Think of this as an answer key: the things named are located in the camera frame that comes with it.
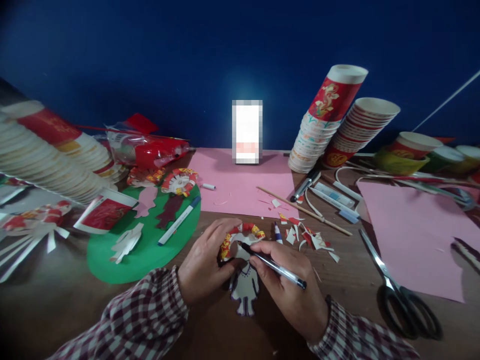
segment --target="hand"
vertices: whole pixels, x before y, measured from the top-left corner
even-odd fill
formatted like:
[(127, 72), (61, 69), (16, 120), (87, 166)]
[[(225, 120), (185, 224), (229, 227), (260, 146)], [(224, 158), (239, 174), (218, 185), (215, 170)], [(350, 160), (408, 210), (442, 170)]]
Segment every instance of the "hand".
[(178, 269), (180, 292), (188, 306), (194, 305), (218, 289), (240, 265), (245, 263), (245, 260), (240, 258), (233, 259), (222, 267), (217, 263), (217, 255), (225, 235), (241, 223), (238, 218), (217, 219), (193, 244)]
[(279, 276), (258, 257), (250, 257), (250, 263), (256, 268), (285, 319), (307, 342), (318, 343), (327, 329), (329, 309), (320, 293), (310, 260), (276, 241), (259, 241), (250, 248), (256, 253), (270, 255), (279, 265), (306, 281), (306, 289), (302, 290), (285, 277)]

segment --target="scissor handle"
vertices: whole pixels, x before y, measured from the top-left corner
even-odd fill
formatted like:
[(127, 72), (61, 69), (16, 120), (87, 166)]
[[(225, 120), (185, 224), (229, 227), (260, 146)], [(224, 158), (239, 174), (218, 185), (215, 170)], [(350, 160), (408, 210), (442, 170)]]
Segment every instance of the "scissor handle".
[(444, 331), (430, 307), (406, 287), (400, 286), (398, 291), (420, 334), (425, 338), (441, 340), (444, 337)]
[[(404, 302), (401, 299), (396, 291), (390, 287), (383, 285), (381, 289), (381, 296), (383, 298), (383, 307), (384, 312), (388, 319), (390, 320), (391, 326), (396, 330), (400, 335), (407, 339), (416, 339), (419, 337), (419, 332), (415, 326), (414, 320), (412, 319), (408, 308), (405, 306)], [(397, 311), (398, 318), (403, 321), (404, 324), (400, 324), (397, 318), (392, 314), (389, 304)]]

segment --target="pen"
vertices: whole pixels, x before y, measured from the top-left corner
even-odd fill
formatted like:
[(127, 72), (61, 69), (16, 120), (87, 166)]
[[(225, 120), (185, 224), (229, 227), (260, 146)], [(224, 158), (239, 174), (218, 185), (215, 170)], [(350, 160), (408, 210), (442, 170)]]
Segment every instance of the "pen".
[(307, 190), (307, 188), (312, 185), (320, 174), (320, 167), (314, 166), (312, 170), (306, 175), (305, 181), (300, 185), (300, 187), (293, 193), (290, 197), (291, 203), (296, 203), (300, 196)]
[(252, 249), (250, 249), (250, 246), (248, 244), (244, 243), (244, 242), (239, 241), (238, 243), (240, 244), (240, 246), (243, 250), (245, 250), (250, 255), (255, 255), (256, 257), (258, 257), (265, 264), (267, 264), (267, 266), (269, 268), (273, 269), (278, 274), (283, 275), (288, 280), (290, 280), (292, 283), (297, 284), (303, 290), (305, 290), (307, 288), (307, 282), (305, 280), (302, 280), (301, 278), (299, 278), (297, 275), (295, 275), (290, 270), (288, 270), (288, 269), (284, 268), (283, 266), (277, 264), (275, 261), (273, 261), (273, 259), (270, 256), (252, 251)]
[(178, 219), (170, 226), (170, 228), (163, 234), (163, 236), (158, 240), (158, 246), (164, 245), (170, 237), (173, 235), (175, 230), (180, 226), (180, 224), (186, 219), (194, 207), (200, 202), (200, 196), (197, 196), (192, 200), (190, 205), (188, 205), (184, 212), (178, 217)]
[(280, 233), (280, 229), (279, 229), (279, 226), (277, 225), (277, 222), (275, 221), (275, 239), (278, 243), (280, 244), (283, 244), (283, 240), (282, 240), (282, 234)]

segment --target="person's left hand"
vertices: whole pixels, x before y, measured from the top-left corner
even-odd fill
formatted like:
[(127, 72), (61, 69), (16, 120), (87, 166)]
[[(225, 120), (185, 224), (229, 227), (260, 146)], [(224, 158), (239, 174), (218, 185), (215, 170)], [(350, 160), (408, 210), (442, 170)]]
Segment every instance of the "person's left hand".
[(240, 265), (245, 263), (240, 258), (233, 259), (222, 267), (217, 263), (217, 255), (225, 235), (241, 223), (238, 218), (217, 219), (193, 244), (178, 269), (180, 292), (188, 306), (194, 305), (218, 289)]

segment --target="blue wall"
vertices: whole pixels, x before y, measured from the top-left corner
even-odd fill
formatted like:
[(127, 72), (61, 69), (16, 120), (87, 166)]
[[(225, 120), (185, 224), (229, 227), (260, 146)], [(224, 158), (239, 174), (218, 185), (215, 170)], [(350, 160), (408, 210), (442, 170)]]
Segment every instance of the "blue wall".
[[(10, 1), (0, 77), (74, 124), (140, 112), (194, 146), (231, 146), (232, 99), (263, 100), (264, 149), (291, 149), (331, 65), (399, 104), (366, 150), (411, 130), (480, 69), (478, 1)], [(476, 144), (480, 79), (419, 131)]]

